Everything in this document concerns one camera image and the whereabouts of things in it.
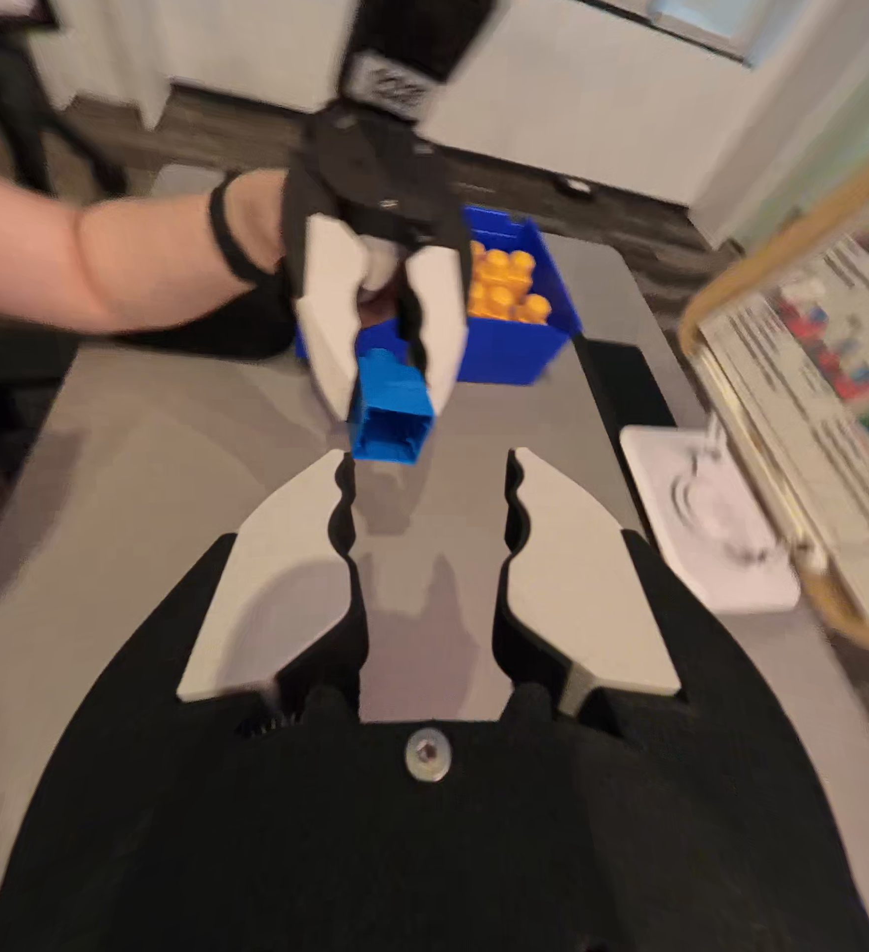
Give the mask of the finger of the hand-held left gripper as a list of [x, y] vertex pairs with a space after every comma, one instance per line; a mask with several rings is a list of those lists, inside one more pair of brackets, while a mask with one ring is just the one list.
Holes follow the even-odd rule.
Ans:
[[417, 312], [409, 339], [420, 346], [428, 398], [439, 417], [452, 396], [467, 345], [461, 258], [452, 248], [429, 245], [407, 257], [405, 271], [407, 302]]
[[355, 341], [361, 321], [357, 295], [369, 254], [343, 221], [325, 214], [306, 225], [303, 293], [296, 312], [309, 369], [327, 408], [346, 422], [357, 377]]

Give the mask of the blue plastic bin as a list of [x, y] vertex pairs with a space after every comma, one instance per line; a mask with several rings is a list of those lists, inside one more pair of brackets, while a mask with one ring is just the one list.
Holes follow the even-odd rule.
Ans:
[[[581, 331], [570, 294], [533, 220], [514, 219], [502, 211], [476, 206], [466, 206], [463, 212], [469, 245], [476, 240], [486, 247], [522, 249], [534, 256], [536, 268], [528, 293], [547, 298], [552, 314], [546, 325], [466, 315], [467, 345], [456, 383], [532, 385], [562, 347]], [[416, 305], [407, 302], [405, 264], [414, 252], [408, 253], [386, 240], [360, 238], [368, 251], [369, 265], [357, 295], [361, 327], [355, 341], [356, 360], [368, 350], [383, 348], [422, 373], [420, 346], [409, 339], [414, 325], [411, 317], [417, 312]]]

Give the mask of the white stand base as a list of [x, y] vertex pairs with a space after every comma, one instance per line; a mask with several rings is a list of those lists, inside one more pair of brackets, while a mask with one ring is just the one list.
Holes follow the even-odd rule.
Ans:
[[708, 610], [797, 606], [797, 573], [723, 435], [628, 425], [619, 441], [658, 549]]

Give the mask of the black wristband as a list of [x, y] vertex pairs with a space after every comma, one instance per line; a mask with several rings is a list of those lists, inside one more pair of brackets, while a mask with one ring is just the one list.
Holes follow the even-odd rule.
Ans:
[[227, 193], [232, 182], [241, 175], [236, 170], [224, 174], [210, 192], [208, 215], [214, 243], [230, 274], [243, 283], [258, 287], [274, 279], [274, 272], [259, 268], [250, 259], [243, 246], [236, 241], [226, 216]]

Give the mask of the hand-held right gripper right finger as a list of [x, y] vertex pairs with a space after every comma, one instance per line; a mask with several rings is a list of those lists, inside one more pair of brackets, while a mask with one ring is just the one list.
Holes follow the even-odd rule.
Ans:
[[681, 696], [624, 529], [607, 507], [526, 447], [509, 451], [504, 496], [508, 554], [492, 652], [512, 685], [542, 686], [561, 718], [580, 718], [600, 691]]

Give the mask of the blue mega block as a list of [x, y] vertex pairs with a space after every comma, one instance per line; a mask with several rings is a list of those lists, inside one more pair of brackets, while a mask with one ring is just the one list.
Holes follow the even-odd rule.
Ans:
[[367, 351], [357, 367], [348, 416], [351, 456], [413, 466], [435, 421], [422, 373], [384, 349]]

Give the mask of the person's left hand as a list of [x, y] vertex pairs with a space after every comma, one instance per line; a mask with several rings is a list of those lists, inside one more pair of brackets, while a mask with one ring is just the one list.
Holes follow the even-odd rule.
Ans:
[[268, 276], [275, 274], [284, 255], [282, 205], [286, 178], [285, 170], [241, 173], [228, 184], [223, 202], [235, 244]]

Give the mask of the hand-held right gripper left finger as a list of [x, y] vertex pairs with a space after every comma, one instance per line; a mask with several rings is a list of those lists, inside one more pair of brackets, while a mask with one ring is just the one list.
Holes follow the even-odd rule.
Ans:
[[369, 635], [352, 505], [355, 467], [333, 449], [243, 522], [176, 689], [181, 702], [256, 692], [303, 704], [317, 684], [358, 703]]

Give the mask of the black sign stand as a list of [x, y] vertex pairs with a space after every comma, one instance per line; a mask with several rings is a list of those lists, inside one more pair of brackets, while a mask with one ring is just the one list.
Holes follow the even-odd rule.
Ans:
[[55, 110], [24, 42], [0, 31], [0, 137], [14, 179], [31, 190], [56, 196], [43, 141], [46, 132], [86, 162], [102, 195], [119, 198], [129, 194], [125, 170]]

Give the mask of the wooden instruction board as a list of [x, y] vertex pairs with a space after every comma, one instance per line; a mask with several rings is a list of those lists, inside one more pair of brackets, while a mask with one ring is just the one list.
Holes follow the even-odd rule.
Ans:
[[678, 339], [806, 598], [869, 650], [869, 163], [700, 292]]

